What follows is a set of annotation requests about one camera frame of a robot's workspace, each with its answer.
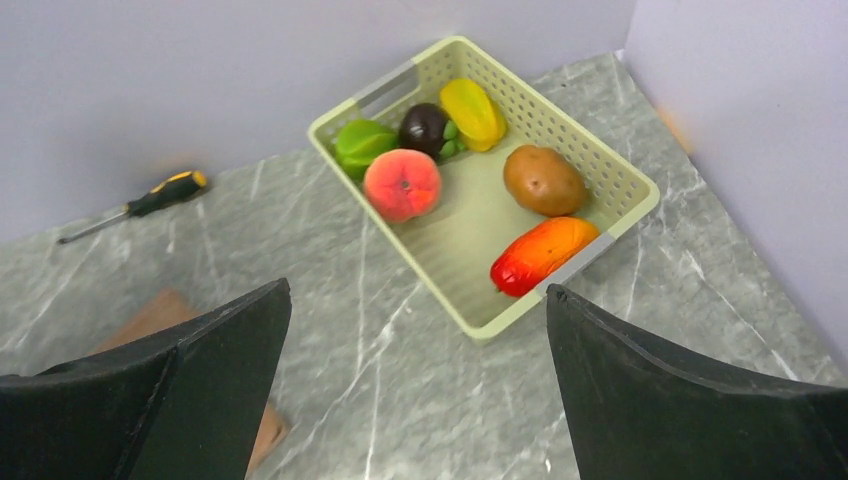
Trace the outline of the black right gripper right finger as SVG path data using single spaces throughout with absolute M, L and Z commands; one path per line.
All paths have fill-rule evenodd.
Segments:
M 547 290 L 547 334 L 584 479 L 843 479 L 847 391 L 762 374 Z

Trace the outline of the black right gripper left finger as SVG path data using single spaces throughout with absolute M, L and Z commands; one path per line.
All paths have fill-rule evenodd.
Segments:
M 292 313 L 277 279 L 194 319 L 1 379 L 5 479 L 243 479 Z

